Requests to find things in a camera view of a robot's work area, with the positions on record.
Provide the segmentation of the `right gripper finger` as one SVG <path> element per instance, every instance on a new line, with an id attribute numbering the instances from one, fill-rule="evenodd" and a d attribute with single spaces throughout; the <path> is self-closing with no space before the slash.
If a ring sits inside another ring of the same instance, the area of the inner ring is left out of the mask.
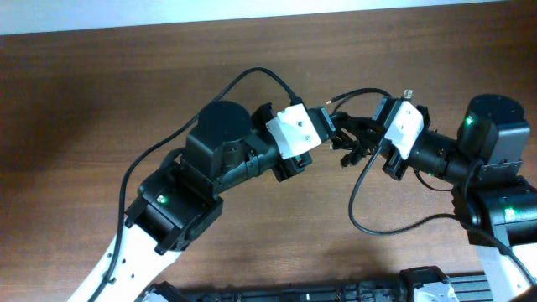
<path id="1" fill-rule="evenodd" d="M 382 146 L 384 146 L 384 141 L 381 135 L 373 131 L 357 131 L 347 134 L 343 130 L 339 130 L 331 138 L 331 148 L 333 150 L 347 151 L 347 154 L 340 159 L 342 168 L 346 168 L 349 165 L 356 166 L 362 159 L 380 151 Z"/>
<path id="2" fill-rule="evenodd" d="M 330 115 L 330 118 L 336 129 L 349 131 L 380 130 L 380 124 L 370 117 L 354 117 L 347 112 L 335 112 Z"/>

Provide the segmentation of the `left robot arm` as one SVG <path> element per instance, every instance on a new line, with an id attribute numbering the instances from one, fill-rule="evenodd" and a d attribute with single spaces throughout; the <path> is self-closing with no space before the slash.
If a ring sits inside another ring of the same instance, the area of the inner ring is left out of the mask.
<path id="1" fill-rule="evenodd" d="M 134 301 L 222 213 L 225 190 L 272 170 L 280 181 L 310 164 L 336 128 L 323 107 L 297 103 L 254 114 L 230 101 L 206 105 L 185 146 L 139 187 L 110 246 L 72 301 Z"/>

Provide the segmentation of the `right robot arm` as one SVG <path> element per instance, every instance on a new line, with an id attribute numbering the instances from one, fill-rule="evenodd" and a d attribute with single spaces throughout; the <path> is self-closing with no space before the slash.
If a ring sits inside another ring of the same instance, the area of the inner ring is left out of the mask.
<path id="1" fill-rule="evenodd" d="M 536 299 L 536 189 L 521 175 L 530 127 L 524 109 L 506 96 L 473 97 L 455 138 L 430 130 L 427 107 L 410 95 L 384 94 L 372 117 L 340 107 L 367 88 L 332 98 L 332 145 L 347 155 L 341 165 L 383 156 L 383 171 L 401 180 L 407 169 L 451 184 L 454 211 L 475 246 L 495 301 Z"/>

